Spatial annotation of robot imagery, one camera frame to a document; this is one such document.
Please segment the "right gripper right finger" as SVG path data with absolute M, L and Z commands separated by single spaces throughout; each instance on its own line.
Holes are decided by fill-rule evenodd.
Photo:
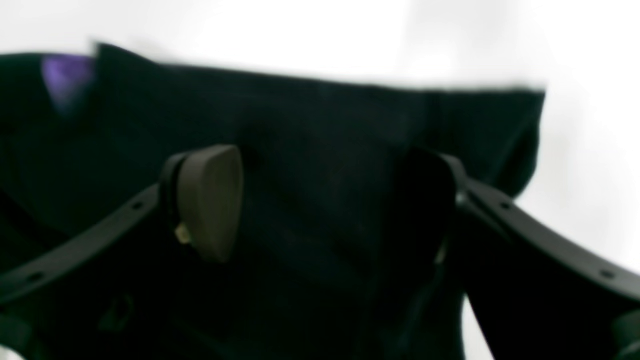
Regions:
M 547 228 L 455 157 L 412 148 L 400 175 L 494 359 L 639 358 L 638 274 Z

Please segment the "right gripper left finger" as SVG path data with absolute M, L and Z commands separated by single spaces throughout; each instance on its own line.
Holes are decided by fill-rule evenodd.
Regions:
M 157 183 L 82 234 L 1 276 L 1 304 L 92 302 L 135 281 L 164 280 L 183 245 L 223 264 L 242 217 L 243 159 L 235 145 L 178 153 Z

